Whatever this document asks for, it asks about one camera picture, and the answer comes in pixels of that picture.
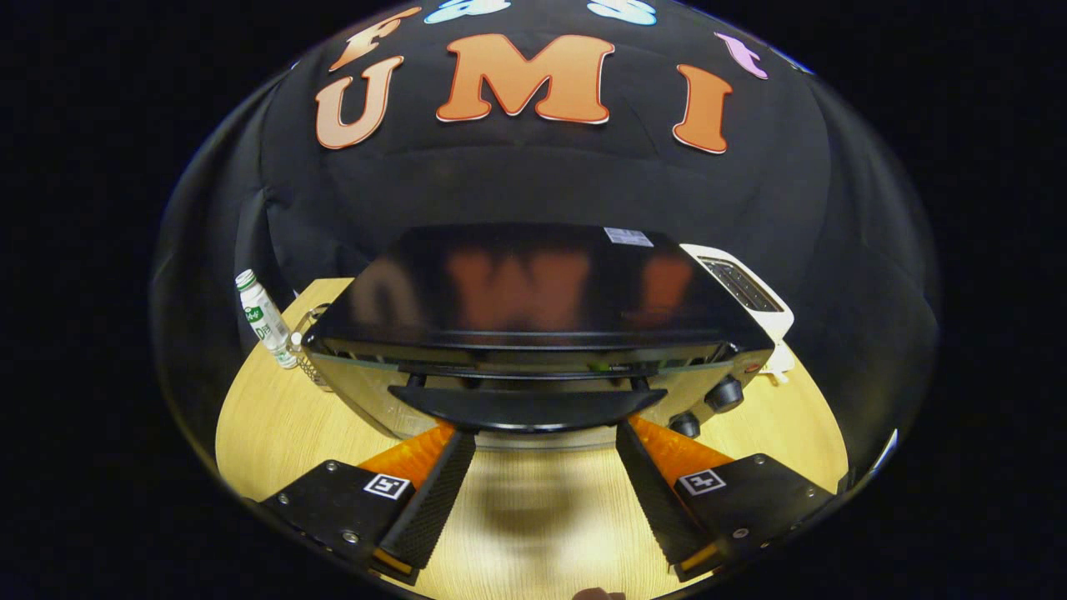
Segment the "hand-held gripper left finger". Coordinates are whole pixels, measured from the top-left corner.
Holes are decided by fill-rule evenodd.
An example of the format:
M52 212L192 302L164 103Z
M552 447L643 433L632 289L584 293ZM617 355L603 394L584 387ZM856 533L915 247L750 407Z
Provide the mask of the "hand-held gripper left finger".
M413 585L437 547L478 429L439 419L359 464L328 459L260 502L264 512L335 560Z

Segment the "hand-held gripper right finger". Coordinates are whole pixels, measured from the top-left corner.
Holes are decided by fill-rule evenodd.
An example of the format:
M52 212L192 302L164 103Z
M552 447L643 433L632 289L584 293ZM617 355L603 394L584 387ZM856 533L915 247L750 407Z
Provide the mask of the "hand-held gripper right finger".
M834 500L767 453L731 458L637 415L619 422L616 448L682 583L755 560Z

